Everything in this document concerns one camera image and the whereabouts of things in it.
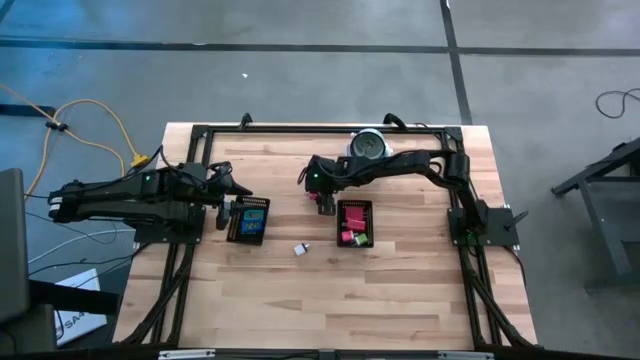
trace wooden table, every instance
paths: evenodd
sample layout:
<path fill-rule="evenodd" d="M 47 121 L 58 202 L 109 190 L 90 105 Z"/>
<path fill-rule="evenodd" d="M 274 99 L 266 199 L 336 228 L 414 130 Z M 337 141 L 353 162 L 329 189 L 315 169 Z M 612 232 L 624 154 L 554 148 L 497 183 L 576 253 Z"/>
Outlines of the wooden table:
<path fill-rule="evenodd" d="M 163 144 L 170 162 L 185 161 L 192 125 L 167 124 Z M 487 127 L 466 126 L 463 134 L 478 195 L 490 206 L 501 206 Z M 425 135 L 386 139 L 395 152 L 439 145 Z M 338 248 L 335 217 L 318 215 L 303 185 L 296 185 L 312 154 L 335 158 L 349 141 L 345 134 L 215 136 L 212 162 L 231 161 L 236 181 L 270 198 L 271 208 L 261 247 L 226 243 L 226 231 L 215 229 L 216 211 L 208 212 L 180 346 L 472 348 L 460 261 L 448 235 L 446 190 L 407 175 L 340 192 L 337 198 L 374 203 L 375 247 L 364 250 Z M 293 247 L 300 243 L 311 246 L 296 257 Z M 152 245 L 134 259 L 116 340 L 129 335 L 156 300 L 167 248 Z M 523 336 L 535 342 L 517 262 L 502 248 L 486 253 L 496 301 Z M 173 303 L 168 307 L 165 335 Z M 486 311 L 482 305 L 478 309 L 489 339 Z"/>

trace concrete floor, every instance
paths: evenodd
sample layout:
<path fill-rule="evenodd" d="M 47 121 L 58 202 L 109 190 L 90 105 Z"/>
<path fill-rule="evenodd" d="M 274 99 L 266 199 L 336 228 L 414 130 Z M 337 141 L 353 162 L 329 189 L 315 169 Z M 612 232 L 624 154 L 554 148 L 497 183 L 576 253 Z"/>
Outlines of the concrete floor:
<path fill-rule="evenodd" d="M 459 46 L 637 48 L 633 0 L 450 0 Z M 446 46 L 438 0 L 16 1 L 0 38 L 54 37 L 156 42 Z M 638 87 L 637 58 L 461 56 L 474 124 L 488 125 L 508 203 L 530 215 L 518 226 L 528 294 L 541 345 L 637 357 L 640 296 L 588 296 L 583 284 L 609 271 L 604 246 L 578 194 L 548 189 L 640 134 L 640 104 L 611 120 L 593 100 L 602 91 Z M 0 48 L 0 83 L 33 101 L 60 106 L 77 98 L 109 104 L 136 147 L 151 153 L 169 121 L 379 122 L 393 112 L 407 122 L 460 124 L 447 54 L 151 52 Z M 0 102 L 14 101 L 0 94 Z M 615 111 L 619 99 L 608 102 Z M 101 110 L 81 106 L 64 121 L 76 133 L 129 150 Z M 40 119 L 0 118 L 0 168 L 25 181 L 40 162 Z M 36 194 L 73 178 L 118 175 L 115 159 L 68 137 L 54 137 Z M 46 215 L 31 199 L 28 211 Z M 27 218 L 34 257 L 77 234 Z M 84 231 L 110 224 L 73 224 Z M 102 240 L 109 240 L 105 235 Z M 32 264 L 122 256 L 130 234 L 107 246 L 79 241 Z M 80 267 L 38 274 L 56 281 Z"/>

